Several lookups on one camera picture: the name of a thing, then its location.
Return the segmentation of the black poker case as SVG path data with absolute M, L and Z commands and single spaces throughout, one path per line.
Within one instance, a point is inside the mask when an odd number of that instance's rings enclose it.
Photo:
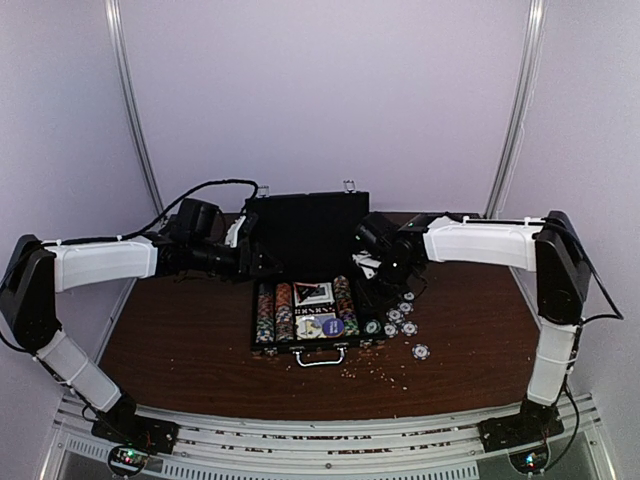
M 372 308 L 362 307 L 357 295 L 357 280 L 361 277 L 352 259 L 354 234 L 361 220 L 370 212 L 369 195 L 366 192 L 343 191 L 307 194 L 275 195 L 256 197 L 247 201 L 245 213 L 258 215 L 258 222 L 249 236 L 253 244 L 260 243 L 283 263 L 281 273 L 254 278 L 252 291 L 252 332 L 250 348 L 258 355 L 292 354 L 296 358 L 314 351 L 335 351 L 336 364 L 344 361 L 350 348 L 367 348 L 385 341 L 383 322 Z M 295 333 L 295 318 L 302 315 L 321 316 L 324 321 L 339 318 L 334 296 L 333 303 L 296 306 L 293 292 L 294 282 L 330 282 L 345 276 L 350 285 L 359 325 L 359 334 L 336 338 L 298 340 Z M 279 283 L 292 287 L 292 313 L 294 339 L 288 342 L 260 344 L 256 342 L 256 316 L 258 286 L 271 284 L 274 291 Z M 368 335 L 363 332 L 369 320 L 378 320 L 380 333 Z

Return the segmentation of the clear round dealer button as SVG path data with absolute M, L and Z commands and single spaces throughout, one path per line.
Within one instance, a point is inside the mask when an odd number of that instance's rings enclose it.
M 315 319 L 301 319 L 297 324 L 297 335 L 300 339 L 314 339 L 321 333 L 321 327 Z

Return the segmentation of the brown poker chip roll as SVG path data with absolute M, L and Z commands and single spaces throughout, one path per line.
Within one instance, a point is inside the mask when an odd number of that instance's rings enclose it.
M 275 309 L 292 308 L 292 287 L 289 283 L 279 283 L 275 289 Z

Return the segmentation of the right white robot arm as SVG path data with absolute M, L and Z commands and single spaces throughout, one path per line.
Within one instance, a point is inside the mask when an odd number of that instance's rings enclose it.
M 421 213 L 403 225 L 372 212 L 356 226 L 352 258 L 379 305 L 399 295 L 430 263 L 463 262 L 530 272 L 540 333 L 533 371 L 512 430 L 530 442 L 556 417 L 555 407 L 577 358 L 583 307 L 592 277 L 569 217 L 491 220 L 476 214 Z

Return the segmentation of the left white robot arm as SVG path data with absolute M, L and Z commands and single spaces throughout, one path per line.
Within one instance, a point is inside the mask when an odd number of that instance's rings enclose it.
M 283 264 L 259 242 L 235 246 L 179 242 L 159 234 L 97 242 L 20 237 L 1 282 L 1 313 L 18 351 L 36 358 L 73 390 L 123 444 L 144 433 L 135 401 L 94 361 L 92 333 L 107 330 L 107 308 L 131 280 L 194 271 L 232 281 L 279 273 Z

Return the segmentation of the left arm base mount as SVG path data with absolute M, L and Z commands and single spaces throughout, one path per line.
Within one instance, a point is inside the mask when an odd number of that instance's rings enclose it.
M 93 436 L 124 444 L 151 454 L 171 454 L 179 433 L 175 422 L 131 412 L 96 411 Z

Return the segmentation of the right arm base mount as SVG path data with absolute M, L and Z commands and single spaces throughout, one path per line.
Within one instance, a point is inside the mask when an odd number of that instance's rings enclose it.
M 492 417 L 478 424 L 486 453 L 544 442 L 564 432 L 558 409 L 523 402 L 518 413 Z

